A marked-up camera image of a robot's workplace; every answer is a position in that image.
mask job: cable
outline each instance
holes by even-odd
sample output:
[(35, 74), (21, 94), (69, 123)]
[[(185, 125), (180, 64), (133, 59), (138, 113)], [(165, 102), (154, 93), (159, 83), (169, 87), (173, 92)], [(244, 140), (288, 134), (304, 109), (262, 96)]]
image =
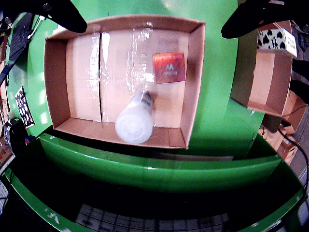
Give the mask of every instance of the cable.
[(282, 115), (282, 117), (290, 116), (290, 115), (294, 114), (296, 111), (298, 111), (298, 110), (300, 110), (300, 109), (302, 109), (302, 108), (305, 108), (305, 107), (307, 107), (307, 106), (308, 106), (308, 105), (303, 105), (303, 106), (299, 107), (298, 109), (294, 110), (293, 112), (291, 112), (291, 113), (288, 114), (288, 115)]
[(39, 24), (40, 24), (43, 20), (45, 20), (45, 17), (40, 15), (40, 16), (39, 16), (39, 22), (35, 25), (35, 27), (34, 27), (32, 33), (27, 37), (28, 39), (30, 39), (30, 38), (34, 35), (34, 33), (35, 33), (35, 31), (37, 30)]
[[(305, 185), (304, 185), (304, 194), (302, 196), (302, 199), (300, 202), (302, 202), (305, 198), (306, 198), (306, 195), (307, 195), (307, 189), (308, 189), (308, 179), (309, 179), (309, 164), (308, 164), (308, 157), (304, 151), (304, 149), (298, 145), (297, 143), (295, 143), (294, 141), (292, 141), (291, 139), (289, 139), (285, 134), (282, 133), (282, 131), (280, 129), (278, 129), (279, 133), (285, 138), (287, 139), (288, 141), (290, 141), (293, 145), (297, 146), (298, 149), (301, 151), (301, 153), (303, 154), (305, 160), (306, 160), (306, 168), (307, 168), (307, 173), (306, 173), (306, 182), (305, 182)], [(307, 209), (308, 209), (308, 212), (309, 212), (309, 205), (307, 203), (307, 199), (305, 199), (305, 202), (306, 202), (306, 205), (307, 205)]]

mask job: green plastic surface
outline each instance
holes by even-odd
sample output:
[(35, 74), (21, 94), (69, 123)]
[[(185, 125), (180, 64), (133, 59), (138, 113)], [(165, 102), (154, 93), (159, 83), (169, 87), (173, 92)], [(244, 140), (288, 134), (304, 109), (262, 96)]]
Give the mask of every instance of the green plastic surface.
[(264, 182), (281, 161), (277, 156), (235, 161), (149, 159), (39, 137), (47, 157), (64, 169), (118, 185), (164, 192), (235, 189)]
[[(11, 170), (5, 172), (6, 178), (9, 179)], [(87, 232), (88, 229), (73, 223), (72, 221), (61, 216), (58, 212), (55, 212), (52, 208), (48, 207), (42, 203), (35, 195), (33, 195), (23, 183), (15, 176), (12, 177), (12, 186), (15, 191), (21, 196), (21, 198), (26, 202), (26, 204), (36, 212), (43, 220), (49, 223), (54, 228), (61, 232)], [(285, 204), (283, 204), (279, 209), (274, 211), (272, 214), (263, 218), (259, 222), (254, 223), (242, 232), (261, 232), (266, 229), (271, 228), (276, 222), (278, 222), (284, 215), (286, 215), (299, 201), (303, 193), (303, 190), (299, 190), (291, 199), (289, 199)]]
[[(86, 21), (126, 14), (164, 14), (194, 18), (206, 22), (205, 57), (197, 116), (190, 141), (190, 154), (200, 150), (204, 155), (235, 156), (243, 158), (263, 119), (262, 113), (245, 109), (232, 101), (238, 40), (221, 36), (221, 27), (237, 7), (236, 0), (73, 0)], [(51, 125), (44, 87), (44, 39), (57, 25), (43, 21), (25, 54), (9, 74), (8, 102), (16, 116), (19, 112), (14, 96), (24, 86), (26, 99), (35, 126), (28, 128), (38, 136)]]

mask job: box flap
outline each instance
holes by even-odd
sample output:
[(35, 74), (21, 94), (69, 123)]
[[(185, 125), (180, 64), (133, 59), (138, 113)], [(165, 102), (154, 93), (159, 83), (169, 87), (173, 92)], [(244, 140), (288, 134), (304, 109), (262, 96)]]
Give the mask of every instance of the box flap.
[(64, 40), (45, 41), (45, 89), (54, 128), (70, 117), (66, 83), (66, 46), (67, 42)]
[(180, 121), (180, 128), (183, 133), (186, 148), (189, 147), (189, 141), (197, 112), (197, 103), (203, 74), (204, 51), (205, 25), (202, 25), (194, 32), (190, 33), (189, 37), (187, 77), (184, 89), (183, 112)]
[(109, 16), (89, 21), (87, 23), (88, 27), (85, 33), (76, 33), (69, 30), (60, 30), (59, 32), (48, 37), (48, 39), (63, 40), (81, 36), (83, 34), (89, 34), (92, 32), (105, 32), (111, 30), (132, 28), (154, 28), (192, 32), (196, 28), (204, 24), (204, 22), (190, 18), (159, 14)]

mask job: black cable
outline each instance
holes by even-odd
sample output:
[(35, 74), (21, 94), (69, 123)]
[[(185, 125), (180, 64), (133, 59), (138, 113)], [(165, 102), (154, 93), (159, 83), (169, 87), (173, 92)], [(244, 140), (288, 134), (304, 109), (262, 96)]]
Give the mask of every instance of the black cable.
[(281, 131), (280, 129), (279, 129), (278, 131), (279, 131), (279, 133), (280, 133), (285, 139), (287, 139), (287, 140), (290, 141), (293, 145), (295, 145), (295, 146), (298, 147), (298, 149), (301, 151), (301, 153), (303, 154), (303, 156), (304, 156), (304, 158), (305, 158), (305, 160), (306, 160), (306, 169), (307, 169), (307, 170), (306, 170), (306, 171), (307, 171), (307, 173), (306, 173), (306, 182), (305, 182), (305, 185), (304, 185), (304, 194), (303, 194), (302, 199), (300, 200), (300, 202), (302, 202), (303, 200), (305, 200), (306, 205), (307, 205), (307, 209), (308, 209), (308, 212), (309, 212), (309, 205), (308, 205), (307, 199), (306, 199), (307, 189), (308, 189), (308, 179), (309, 179), (309, 164), (308, 164), (308, 157), (307, 157), (307, 155), (306, 155), (304, 149), (303, 149), (300, 145), (298, 145), (297, 143), (295, 143), (294, 141), (292, 141), (291, 139), (289, 139), (285, 134), (282, 133), (282, 131)]
[(282, 115), (282, 117), (290, 116), (290, 115), (294, 114), (296, 111), (298, 111), (298, 110), (300, 110), (300, 109), (302, 109), (302, 108), (305, 108), (305, 107), (307, 107), (307, 105), (303, 105), (303, 106), (299, 107), (298, 109), (294, 110), (293, 112), (291, 112), (291, 113), (288, 114), (288, 115)]

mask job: black and white paper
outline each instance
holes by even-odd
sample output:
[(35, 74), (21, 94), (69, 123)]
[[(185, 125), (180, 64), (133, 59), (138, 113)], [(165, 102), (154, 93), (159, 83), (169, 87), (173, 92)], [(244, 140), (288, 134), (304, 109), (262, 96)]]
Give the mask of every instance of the black and white paper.
[(35, 124), (27, 104), (23, 86), (15, 94), (15, 100), (25, 128), (34, 126)]

